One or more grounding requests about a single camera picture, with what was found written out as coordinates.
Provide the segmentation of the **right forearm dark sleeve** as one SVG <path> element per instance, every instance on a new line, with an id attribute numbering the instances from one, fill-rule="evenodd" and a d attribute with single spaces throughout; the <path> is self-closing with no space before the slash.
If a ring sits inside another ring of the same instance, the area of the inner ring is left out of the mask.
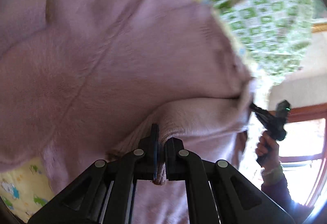
<path id="1" fill-rule="evenodd" d="M 293 217 L 295 223 L 302 223 L 310 213 L 310 208 L 292 200 L 283 168 L 263 169 L 261 190 Z"/>

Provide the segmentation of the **person's right hand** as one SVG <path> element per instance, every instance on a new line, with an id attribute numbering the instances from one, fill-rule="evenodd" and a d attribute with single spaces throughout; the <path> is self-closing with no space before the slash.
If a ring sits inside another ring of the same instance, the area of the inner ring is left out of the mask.
<path id="1" fill-rule="evenodd" d="M 275 172 L 281 167 L 279 161 L 279 145 L 269 136 L 267 130 L 262 132 L 255 153 L 258 158 L 263 159 L 260 166 L 263 168 L 264 174 Z"/>

